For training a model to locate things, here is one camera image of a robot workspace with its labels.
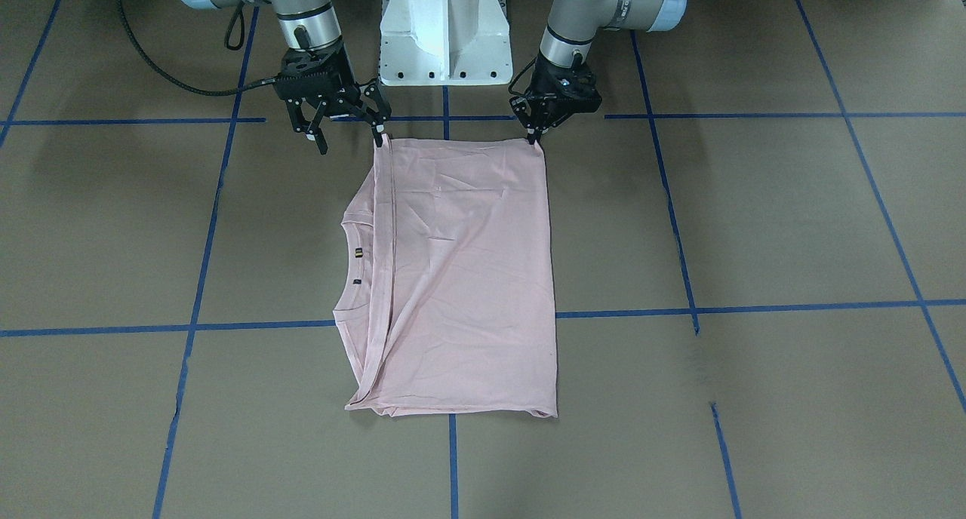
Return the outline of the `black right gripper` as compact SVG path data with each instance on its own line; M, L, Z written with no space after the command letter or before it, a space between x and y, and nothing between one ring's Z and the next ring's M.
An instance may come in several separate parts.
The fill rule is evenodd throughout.
M383 83L378 78L356 83L342 40L307 51L288 49L275 92L285 103L294 133L313 141L320 155L328 153L321 130L325 116L351 115L369 124L377 147L386 141L384 124L391 118L391 106Z

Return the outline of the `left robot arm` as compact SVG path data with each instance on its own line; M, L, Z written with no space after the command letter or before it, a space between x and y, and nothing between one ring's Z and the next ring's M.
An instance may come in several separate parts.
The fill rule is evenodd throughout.
M510 87L511 109L534 145L576 114L596 112L601 95L589 52L602 30L665 32L677 27L689 0L553 0L527 89Z

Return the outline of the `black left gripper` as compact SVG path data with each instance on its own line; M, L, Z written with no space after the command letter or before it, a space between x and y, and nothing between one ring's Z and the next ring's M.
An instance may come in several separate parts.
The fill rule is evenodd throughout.
M509 92L511 110L527 131L528 144L538 143L573 115L596 112L601 105L596 76L579 51L568 66L538 53L512 79Z

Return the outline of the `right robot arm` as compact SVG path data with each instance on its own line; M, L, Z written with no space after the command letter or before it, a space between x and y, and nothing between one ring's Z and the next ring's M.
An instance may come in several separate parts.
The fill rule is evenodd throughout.
M193 9L245 5L270 7L288 46L277 75L259 83L272 86L285 103L294 133L328 151L321 123L351 117L371 128L374 144L386 142L384 124L391 107L376 79L358 82L352 71L332 0L182 0Z

